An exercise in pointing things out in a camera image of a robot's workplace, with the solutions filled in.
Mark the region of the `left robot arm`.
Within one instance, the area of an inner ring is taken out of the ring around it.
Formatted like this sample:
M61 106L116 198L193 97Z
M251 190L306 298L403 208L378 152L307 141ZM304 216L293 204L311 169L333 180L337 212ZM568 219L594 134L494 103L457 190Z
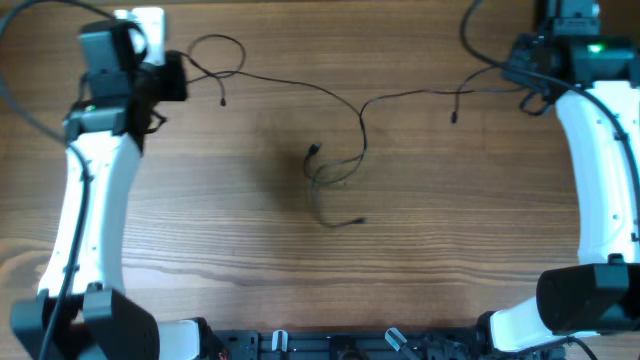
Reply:
M118 10L79 34L87 71L64 121L67 183L54 250L12 331L35 359L208 359L219 344L201 318L159 322L125 294L123 233L155 107L187 97L159 8Z

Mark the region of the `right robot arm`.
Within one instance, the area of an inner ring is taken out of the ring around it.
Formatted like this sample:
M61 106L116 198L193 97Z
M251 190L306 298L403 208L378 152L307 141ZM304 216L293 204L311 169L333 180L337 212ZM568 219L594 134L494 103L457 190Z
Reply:
M639 328L639 50L601 31L594 1L539 1L500 65L553 108L570 149L579 262L548 270L534 297L486 315L490 354L521 356Z

